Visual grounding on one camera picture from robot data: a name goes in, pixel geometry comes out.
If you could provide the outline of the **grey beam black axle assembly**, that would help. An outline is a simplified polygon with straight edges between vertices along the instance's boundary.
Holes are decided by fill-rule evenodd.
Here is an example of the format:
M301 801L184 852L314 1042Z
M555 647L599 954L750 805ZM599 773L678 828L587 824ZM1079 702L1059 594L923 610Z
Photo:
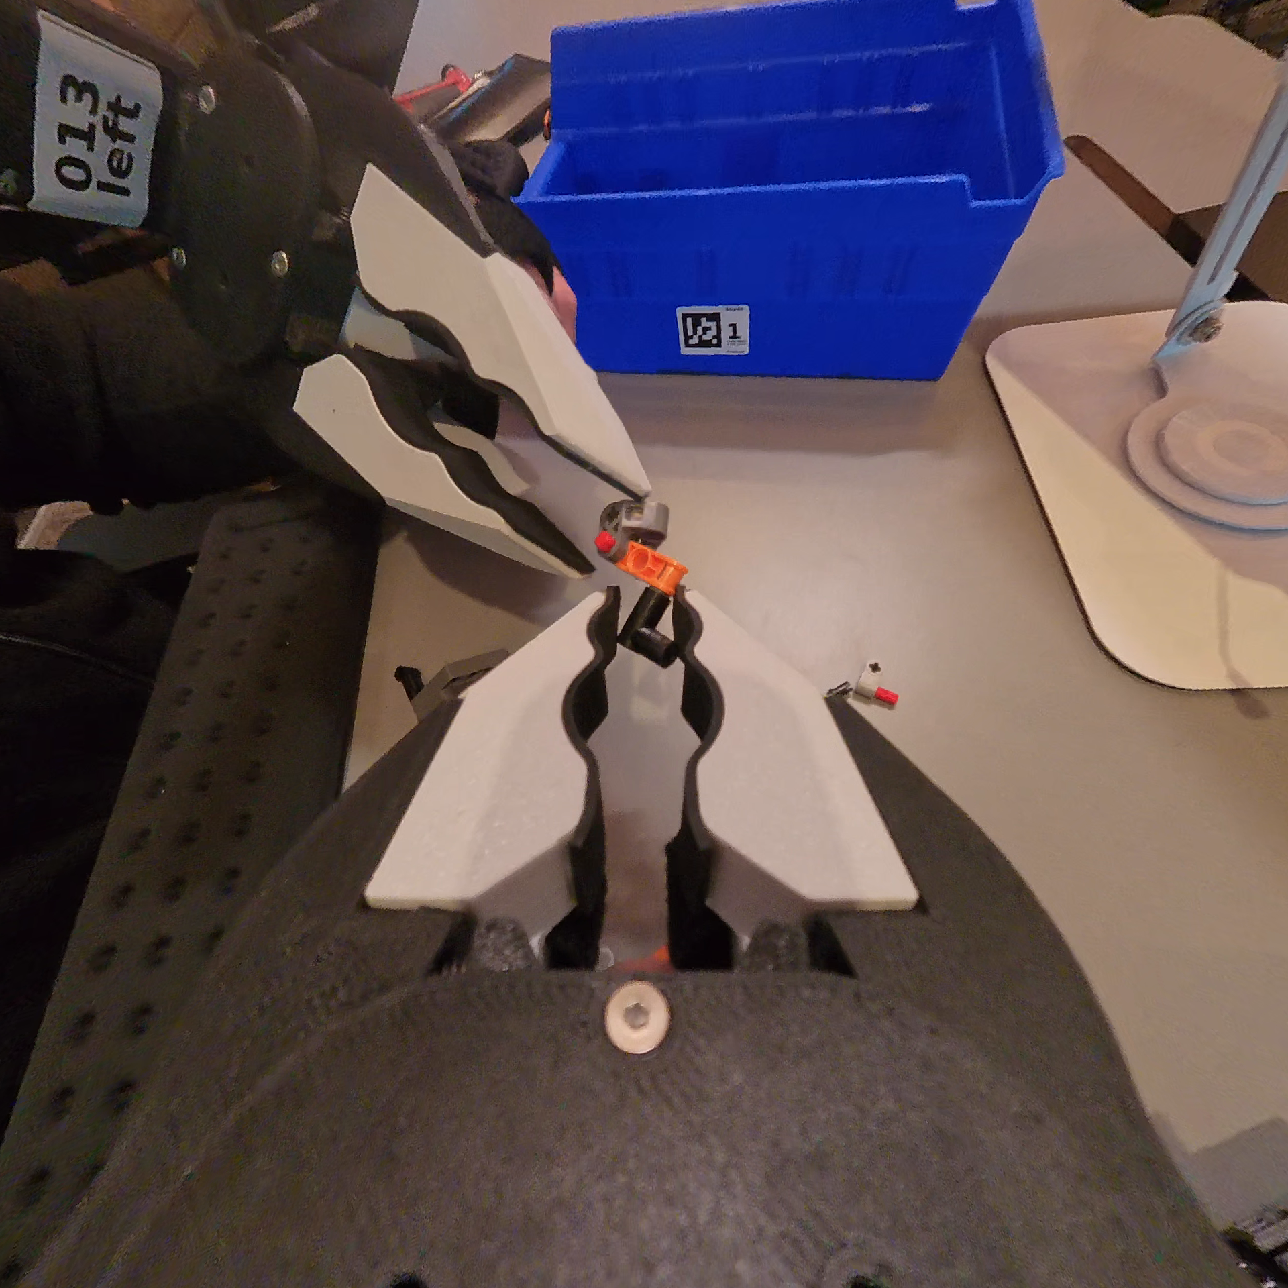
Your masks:
M393 670L393 681L409 699L411 725L452 720L466 690L503 663L509 649L474 651L442 663L436 671L400 663Z

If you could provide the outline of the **orange connector piece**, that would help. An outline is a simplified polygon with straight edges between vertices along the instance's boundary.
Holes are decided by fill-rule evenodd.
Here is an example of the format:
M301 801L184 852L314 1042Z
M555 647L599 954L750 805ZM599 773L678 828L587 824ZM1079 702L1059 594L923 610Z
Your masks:
M647 589L654 589L664 596L675 596L686 576L686 566L647 544L629 540L623 554L616 561L616 568L634 576Z

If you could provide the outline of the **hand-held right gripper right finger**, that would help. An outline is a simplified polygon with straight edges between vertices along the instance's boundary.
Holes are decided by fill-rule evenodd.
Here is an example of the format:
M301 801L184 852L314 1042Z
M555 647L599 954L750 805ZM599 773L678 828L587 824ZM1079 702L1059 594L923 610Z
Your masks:
M913 909L827 699L700 592L678 592L671 633L697 750L665 845L669 946L747 947L763 923Z

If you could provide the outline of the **person's left forearm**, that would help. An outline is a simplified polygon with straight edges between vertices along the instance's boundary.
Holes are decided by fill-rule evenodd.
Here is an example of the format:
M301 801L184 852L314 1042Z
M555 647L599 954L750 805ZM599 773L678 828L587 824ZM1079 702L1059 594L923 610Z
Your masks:
M148 271L0 295L1 511L114 513L289 476L250 385L185 327Z

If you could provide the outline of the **small white connector assembly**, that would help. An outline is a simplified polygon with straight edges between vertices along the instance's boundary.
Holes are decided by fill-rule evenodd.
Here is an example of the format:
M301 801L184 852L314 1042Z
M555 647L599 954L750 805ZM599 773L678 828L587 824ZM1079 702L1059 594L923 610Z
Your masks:
M882 686L882 671L877 660L869 660L855 681L841 681L825 690L827 699L848 702L877 702L887 709L898 704L898 693Z

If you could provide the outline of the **black flat pouch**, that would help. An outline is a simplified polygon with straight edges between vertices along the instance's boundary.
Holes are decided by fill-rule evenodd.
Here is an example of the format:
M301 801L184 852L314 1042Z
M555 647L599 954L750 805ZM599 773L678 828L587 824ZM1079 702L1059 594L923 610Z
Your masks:
M494 141L524 147L549 136L552 63L513 52L482 72L470 88L425 119L442 141Z

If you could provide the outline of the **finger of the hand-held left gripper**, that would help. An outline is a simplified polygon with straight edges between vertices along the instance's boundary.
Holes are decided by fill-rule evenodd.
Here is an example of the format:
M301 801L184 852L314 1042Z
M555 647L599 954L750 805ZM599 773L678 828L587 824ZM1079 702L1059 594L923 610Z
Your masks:
M393 367L374 355L311 363L291 410L393 511L528 568L587 576L590 561L534 505L506 493L474 445L445 438Z
M474 250L375 164L351 210L356 283L414 334L436 334L474 378L524 406L534 431L629 500L651 493L618 412L533 276Z

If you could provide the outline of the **blue plastic bin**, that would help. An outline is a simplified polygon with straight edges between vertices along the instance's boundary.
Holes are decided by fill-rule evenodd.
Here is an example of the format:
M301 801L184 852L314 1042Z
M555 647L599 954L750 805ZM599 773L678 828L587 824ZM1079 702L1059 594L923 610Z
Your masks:
M552 31L520 205L601 374L940 378L1064 154L1033 2Z

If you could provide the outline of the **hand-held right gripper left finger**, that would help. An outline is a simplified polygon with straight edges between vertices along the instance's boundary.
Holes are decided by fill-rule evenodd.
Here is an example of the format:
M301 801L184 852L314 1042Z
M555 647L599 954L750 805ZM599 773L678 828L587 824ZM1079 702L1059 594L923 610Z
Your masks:
M590 736L612 657L616 589L605 589L452 702L365 904L509 916L527 936L563 932L567 951L595 951L606 872Z

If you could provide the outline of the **red handled tool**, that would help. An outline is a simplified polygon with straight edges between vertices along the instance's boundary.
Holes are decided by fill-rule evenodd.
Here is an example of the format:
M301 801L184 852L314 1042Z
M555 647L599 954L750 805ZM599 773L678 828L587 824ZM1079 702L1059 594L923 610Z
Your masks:
M453 104L456 97L463 97L470 87L474 87L474 72L463 72L460 67L445 63L436 81L424 84L418 88L395 92L393 99L411 116L431 116L442 112L449 104Z

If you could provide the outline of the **black perforated board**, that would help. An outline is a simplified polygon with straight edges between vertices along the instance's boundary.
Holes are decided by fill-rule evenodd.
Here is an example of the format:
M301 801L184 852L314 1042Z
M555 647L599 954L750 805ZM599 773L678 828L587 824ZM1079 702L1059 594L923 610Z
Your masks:
M208 522L7 1121L1 1262L98 1178L243 904L339 791L375 548L375 508L323 486Z

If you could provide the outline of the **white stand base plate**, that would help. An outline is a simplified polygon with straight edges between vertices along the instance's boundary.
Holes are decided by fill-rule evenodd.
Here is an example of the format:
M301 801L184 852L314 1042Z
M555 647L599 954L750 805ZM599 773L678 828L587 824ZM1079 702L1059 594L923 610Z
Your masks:
M1288 684L1288 306L1033 322L984 363L1097 643L1145 681Z

